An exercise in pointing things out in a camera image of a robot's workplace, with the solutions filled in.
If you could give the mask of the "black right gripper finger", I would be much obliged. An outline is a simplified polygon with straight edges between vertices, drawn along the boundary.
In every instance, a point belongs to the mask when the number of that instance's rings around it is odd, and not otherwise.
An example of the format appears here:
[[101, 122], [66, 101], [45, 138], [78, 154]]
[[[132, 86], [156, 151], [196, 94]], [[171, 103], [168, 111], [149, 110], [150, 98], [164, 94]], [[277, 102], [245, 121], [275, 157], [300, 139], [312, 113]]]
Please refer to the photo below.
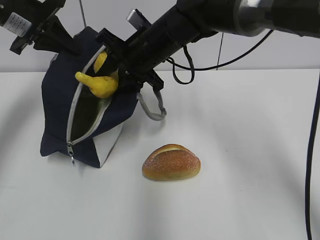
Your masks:
[[139, 93], [143, 83], [123, 68], [118, 69], [118, 89], [119, 93]]
[[99, 49], [88, 61], [86, 64], [86, 74], [91, 77], [118, 77], [119, 71], [118, 71], [118, 62], [115, 60], [115, 58], [111, 56], [107, 56], [106, 60], [102, 63], [102, 66], [100, 69], [95, 72], [94, 71], [94, 64], [98, 58], [98, 56], [102, 53], [105, 53], [106, 51], [103, 49]]

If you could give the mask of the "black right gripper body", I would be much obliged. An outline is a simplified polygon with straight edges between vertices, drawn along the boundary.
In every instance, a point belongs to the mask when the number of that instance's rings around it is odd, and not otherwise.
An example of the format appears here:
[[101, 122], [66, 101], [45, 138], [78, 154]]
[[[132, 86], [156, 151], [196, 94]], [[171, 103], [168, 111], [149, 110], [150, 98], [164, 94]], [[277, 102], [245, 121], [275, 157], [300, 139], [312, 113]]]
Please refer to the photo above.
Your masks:
[[122, 68], [139, 82], [148, 83], [154, 90], [164, 87], [163, 80], [154, 68], [199, 36], [196, 26], [183, 15], [177, 6], [170, 8], [147, 29], [138, 30], [126, 41], [106, 28], [96, 36], [96, 41], [106, 47]]

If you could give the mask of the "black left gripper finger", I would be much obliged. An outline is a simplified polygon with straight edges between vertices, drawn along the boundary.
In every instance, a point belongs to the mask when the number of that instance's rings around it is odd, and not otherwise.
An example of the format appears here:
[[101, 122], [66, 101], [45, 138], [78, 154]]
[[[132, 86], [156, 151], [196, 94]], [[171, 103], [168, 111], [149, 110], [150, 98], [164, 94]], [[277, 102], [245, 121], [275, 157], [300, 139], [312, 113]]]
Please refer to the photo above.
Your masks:
[[75, 56], [81, 53], [81, 47], [66, 31], [56, 15], [52, 16], [48, 21], [47, 39], [50, 52], [60, 53], [61, 51], [67, 51]]
[[34, 40], [33, 48], [38, 51], [60, 53], [64, 50], [61, 41], [54, 35], [40, 34]]

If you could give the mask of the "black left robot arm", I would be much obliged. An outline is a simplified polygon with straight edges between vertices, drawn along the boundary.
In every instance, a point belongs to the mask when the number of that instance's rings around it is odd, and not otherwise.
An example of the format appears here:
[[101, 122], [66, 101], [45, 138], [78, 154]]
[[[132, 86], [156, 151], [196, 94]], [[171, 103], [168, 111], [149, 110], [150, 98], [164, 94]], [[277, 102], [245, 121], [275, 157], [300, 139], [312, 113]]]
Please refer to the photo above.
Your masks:
[[66, 31], [56, 13], [64, 0], [2, 0], [0, 26], [16, 35], [10, 51], [20, 55], [29, 45], [37, 51], [79, 55], [81, 47]]

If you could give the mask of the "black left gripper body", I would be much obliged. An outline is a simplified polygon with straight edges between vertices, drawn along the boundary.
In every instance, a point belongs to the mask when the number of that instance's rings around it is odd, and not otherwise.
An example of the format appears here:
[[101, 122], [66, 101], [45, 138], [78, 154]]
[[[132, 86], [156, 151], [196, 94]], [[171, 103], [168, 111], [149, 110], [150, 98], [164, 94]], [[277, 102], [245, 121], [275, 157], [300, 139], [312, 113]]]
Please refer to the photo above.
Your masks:
[[20, 55], [28, 45], [34, 45], [40, 34], [47, 34], [49, 19], [64, 7], [64, 0], [10, 0], [9, 31], [16, 35], [10, 51]]

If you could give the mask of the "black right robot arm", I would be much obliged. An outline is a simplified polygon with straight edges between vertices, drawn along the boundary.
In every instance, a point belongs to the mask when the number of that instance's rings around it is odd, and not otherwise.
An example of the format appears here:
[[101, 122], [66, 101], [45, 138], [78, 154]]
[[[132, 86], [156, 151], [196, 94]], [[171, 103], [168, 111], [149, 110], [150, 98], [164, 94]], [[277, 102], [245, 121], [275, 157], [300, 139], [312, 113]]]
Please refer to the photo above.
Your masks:
[[317, 0], [179, 0], [154, 23], [134, 10], [128, 21], [136, 32], [122, 40], [102, 29], [97, 42], [107, 59], [97, 72], [118, 72], [126, 79], [164, 87], [155, 67], [189, 43], [217, 33], [254, 37], [266, 29], [301, 37], [320, 36], [320, 3]]

